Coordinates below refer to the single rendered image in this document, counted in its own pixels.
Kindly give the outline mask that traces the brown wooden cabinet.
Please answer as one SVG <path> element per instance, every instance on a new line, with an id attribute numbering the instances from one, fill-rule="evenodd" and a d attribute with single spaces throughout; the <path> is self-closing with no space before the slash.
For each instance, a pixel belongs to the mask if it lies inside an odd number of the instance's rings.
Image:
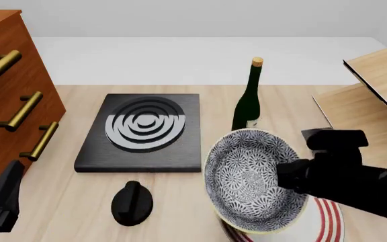
<path id="1" fill-rule="evenodd" d="M 0 175 L 13 160 L 24 167 L 33 163 L 19 157 L 30 152 L 43 135 L 39 126 L 59 122 L 66 110 L 26 28 L 19 10 L 0 10 L 0 54 L 18 50 L 22 58 L 0 76 L 0 122 L 8 121 L 24 105 L 20 96 L 36 91 L 43 98 L 15 132 L 0 128 Z"/>

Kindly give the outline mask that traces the dark green wine bottle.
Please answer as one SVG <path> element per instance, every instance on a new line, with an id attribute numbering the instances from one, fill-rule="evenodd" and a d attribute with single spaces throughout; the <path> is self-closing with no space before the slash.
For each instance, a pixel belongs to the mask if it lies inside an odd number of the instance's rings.
<path id="1" fill-rule="evenodd" d="M 234 110 L 231 130 L 255 128 L 257 126 L 260 117 L 258 86 L 262 66 L 262 58 L 253 58 L 247 87 Z"/>

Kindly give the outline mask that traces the black white patterned bowl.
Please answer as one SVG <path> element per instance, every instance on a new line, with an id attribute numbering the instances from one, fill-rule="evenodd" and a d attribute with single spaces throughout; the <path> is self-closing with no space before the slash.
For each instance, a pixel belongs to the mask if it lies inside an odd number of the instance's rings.
<path id="1" fill-rule="evenodd" d="M 277 165 L 298 159 L 282 138 L 266 130 L 243 128 L 220 138 L 203 168 L 216 214 L 246 233 L 276 233 L 292 225 L 308 196 L 279 187 Z"/>

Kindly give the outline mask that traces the pale wooden rack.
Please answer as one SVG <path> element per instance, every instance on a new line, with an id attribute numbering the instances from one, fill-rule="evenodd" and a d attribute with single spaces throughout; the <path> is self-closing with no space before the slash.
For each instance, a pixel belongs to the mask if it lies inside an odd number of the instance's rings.
<path id="1" fill-rule="evenodd" d="M 387 48 L 343 64 L 358 84 L 316 95 L 314 101 L 333 128 L 365 132 L 364 165 L 387 168 Z"/>

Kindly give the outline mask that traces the round black stove knob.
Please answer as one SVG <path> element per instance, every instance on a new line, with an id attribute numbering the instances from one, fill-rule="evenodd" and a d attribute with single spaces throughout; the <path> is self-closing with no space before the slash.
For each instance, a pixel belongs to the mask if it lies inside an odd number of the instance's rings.
<path id="1" fill-rule="evenodd" d="M 139 225 L 152 211 L 152 194 L 138 181 L 128 181 L 125 187 L 116 193 L 111 204 L 113 218 L 126 227 Z"/>

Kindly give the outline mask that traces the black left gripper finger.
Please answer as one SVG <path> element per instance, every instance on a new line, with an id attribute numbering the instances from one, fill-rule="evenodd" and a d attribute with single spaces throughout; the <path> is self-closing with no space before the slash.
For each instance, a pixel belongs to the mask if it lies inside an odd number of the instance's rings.
<path id="1" fill-rule="evenodd" d="M 24 173 L 24 165 L 13 160 L 0 175 L 0 205 L 18 205 L 19 187 Z"/>

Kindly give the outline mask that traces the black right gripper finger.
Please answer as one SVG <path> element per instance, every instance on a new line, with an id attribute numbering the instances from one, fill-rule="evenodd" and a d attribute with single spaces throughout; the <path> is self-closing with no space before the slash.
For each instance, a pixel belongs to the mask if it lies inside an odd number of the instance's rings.
<path id="1" fill-rule="evenodd" d="M 293 190 L 299 194 L 308 193 L 308 169 L 311 161 L 299 159 L 291 163 L 280 163 L 276 167 L 277 184 L 284 189 Z"/>

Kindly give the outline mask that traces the flat black stove plate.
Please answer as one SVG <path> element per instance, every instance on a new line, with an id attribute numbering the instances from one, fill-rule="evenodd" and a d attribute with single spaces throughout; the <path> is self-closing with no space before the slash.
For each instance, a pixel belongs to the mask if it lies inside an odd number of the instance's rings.
<path id="1" fill-rule="evenodd" d="M 199 94 L 107 94 L 77 173 L 199 173 Z"/>

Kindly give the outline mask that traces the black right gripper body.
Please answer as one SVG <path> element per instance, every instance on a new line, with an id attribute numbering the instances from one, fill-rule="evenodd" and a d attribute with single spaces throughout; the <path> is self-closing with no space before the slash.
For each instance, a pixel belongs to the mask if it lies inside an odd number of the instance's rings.
<path id="1" fill-rule="evenodd" d="M 341 194 L 351 183 L 354 171 L 362 166 L 359 149 L 331 149 L 316 153 L 305 171 L 310 195 Z"/>

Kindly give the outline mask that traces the white plate with red rings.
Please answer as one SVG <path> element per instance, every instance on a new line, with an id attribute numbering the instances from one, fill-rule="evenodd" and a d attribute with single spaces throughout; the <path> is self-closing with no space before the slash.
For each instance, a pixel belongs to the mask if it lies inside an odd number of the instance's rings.
<path id="1" fill-rule="evenodd" d="M 258 235 L 244 233 L 220 225 L 230 242 L 344 242 L 345 225 L 341 209 L 333 201 L 308 197 L 308 203 L 298 220 L 278 233 Z"/>

